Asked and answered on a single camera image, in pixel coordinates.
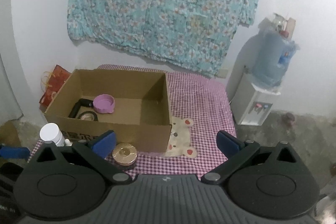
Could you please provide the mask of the gold round tin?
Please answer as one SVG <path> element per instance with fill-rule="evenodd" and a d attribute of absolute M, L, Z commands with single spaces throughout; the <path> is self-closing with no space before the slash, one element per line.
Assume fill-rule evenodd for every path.
<path fill-rule="evenodd" d="M 138 151 L 132 144 L 119 143 L 112 152 L 116 166 L 123 170 L 131 170 L 136 166 Z"/>

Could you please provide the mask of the white lidded jar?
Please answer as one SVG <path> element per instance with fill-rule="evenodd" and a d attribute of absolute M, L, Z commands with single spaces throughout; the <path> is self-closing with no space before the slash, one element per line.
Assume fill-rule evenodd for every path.
<path fill-rule="evenodd" d="M 43 141 L 52 141 L 58 147 L 65 145 L 65 138 L 63 136 L 63 133 L 60 131 L 59 126 L 55 123 L 45 124 L 41 128 L 39 135 Z"/>

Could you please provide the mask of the amber dropper bottle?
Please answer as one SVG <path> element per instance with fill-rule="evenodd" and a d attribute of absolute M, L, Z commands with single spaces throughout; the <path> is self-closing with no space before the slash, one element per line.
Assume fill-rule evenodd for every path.
<path fill-rule="evenodd" d="M 72 142 L 71 142 L 69 139 L 66 139 L 66 140 L 64 141 L 64 144 L 65 144 L 67 147 L 72 146 Z"/>

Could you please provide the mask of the purple checkered tablecloth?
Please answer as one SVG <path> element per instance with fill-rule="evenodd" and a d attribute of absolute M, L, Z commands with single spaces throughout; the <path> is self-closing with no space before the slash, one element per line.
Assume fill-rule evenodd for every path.
<path fill-rule="evenodd" d="M 99 114 L 96 121 L 70 117 L 78 100 L 101 94 L 114 98 L 114 112 Z M 235 135 L 220 82 L 192 73 L 116 65 L 75 70 L 49 104 L 45 118 L 72 141 L 114 131 L 118 143 L 130 143 L 138 151 L 131 176 L 202 176 L 226 160 L 217 148 L 217 133 Z"/>

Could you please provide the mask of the black tape roll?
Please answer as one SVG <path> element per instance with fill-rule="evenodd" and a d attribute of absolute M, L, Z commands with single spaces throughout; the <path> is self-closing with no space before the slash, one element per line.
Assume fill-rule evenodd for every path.
<path fill-rule="evenodd" d="M 98 121 L 98 116 L 95 112 L 93 111 L 85 111 L 82 112 L 79 116 L 78 119 L 83 120 L 83 121 Z"/>

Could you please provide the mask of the purple plastic cup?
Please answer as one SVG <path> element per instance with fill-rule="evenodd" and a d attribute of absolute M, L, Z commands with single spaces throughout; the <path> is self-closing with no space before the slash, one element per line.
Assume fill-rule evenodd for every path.
<path fill-rule="evenodd" d="M 93 109 L 100 114 L 112 114 L 115 108 L 115 100 L 109 94 L 101 94 L 94 98 Z"/>

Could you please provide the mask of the white water dispenser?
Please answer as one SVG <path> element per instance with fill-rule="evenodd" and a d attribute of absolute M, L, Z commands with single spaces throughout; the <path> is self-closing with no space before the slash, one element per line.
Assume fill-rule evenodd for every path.
<path fill-rule="evenodd" d="M 242 78 L 230 103 L 236 124 L 262 125 L 280 95 L 279 86 L 267 86 L 256 79 L 247 68 L 244 68 Z"/>

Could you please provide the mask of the black angled tube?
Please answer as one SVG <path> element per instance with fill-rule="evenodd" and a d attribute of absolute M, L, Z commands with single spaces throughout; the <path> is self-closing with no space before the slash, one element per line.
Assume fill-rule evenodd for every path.
<path fill-rule="evenodd" d="M 81 107 L 93 108 L 93 101 L 85 98 L 79 99 L 74 104 L 68 118 L 76 118 Z"/>

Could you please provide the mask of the brown cardboard box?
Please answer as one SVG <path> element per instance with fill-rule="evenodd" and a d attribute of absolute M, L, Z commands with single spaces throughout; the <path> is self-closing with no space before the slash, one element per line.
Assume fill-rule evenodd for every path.
<path fill-rule="evenodd" d="M 45 111 L 45 118 L 74 139 L 114 131 L 118 143 L 164 153 L 171 133 L 164 72 L 76 69 Z"/>

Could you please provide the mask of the red gift bag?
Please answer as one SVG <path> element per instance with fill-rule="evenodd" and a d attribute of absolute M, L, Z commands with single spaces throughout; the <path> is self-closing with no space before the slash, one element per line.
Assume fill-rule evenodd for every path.
<path fill-rule="evenodd" d="M 40 105 L 48 107 L 70 75 L 71 73 L 60 65 L 56 65 L 53 71 L 43 72 L 41 76 L 43 95 L 39 100 Z"/>

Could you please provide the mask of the blue water jug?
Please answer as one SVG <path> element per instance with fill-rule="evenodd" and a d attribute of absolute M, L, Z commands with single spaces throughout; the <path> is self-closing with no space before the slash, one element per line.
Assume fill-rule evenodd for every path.
<path fill-rule="evenodd" d="M 287 20 L 276 13 L 272 19 L 265 18 L 260 23 L 260 49 L 252 74 L 263 85 L 272 88 L 281 85 L 291 59 L 299 49 L 286 33 L 286 23 Z"/>

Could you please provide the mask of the floral blue quilt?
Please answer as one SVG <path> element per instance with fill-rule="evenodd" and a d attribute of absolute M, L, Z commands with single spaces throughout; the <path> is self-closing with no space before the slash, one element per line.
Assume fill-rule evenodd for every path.
<path fill-rule="evenodd" d="M 109 45 L 217 75 L 238 26 L 251 26 L 259 0 L 69 0 L 74 41 Z"/>

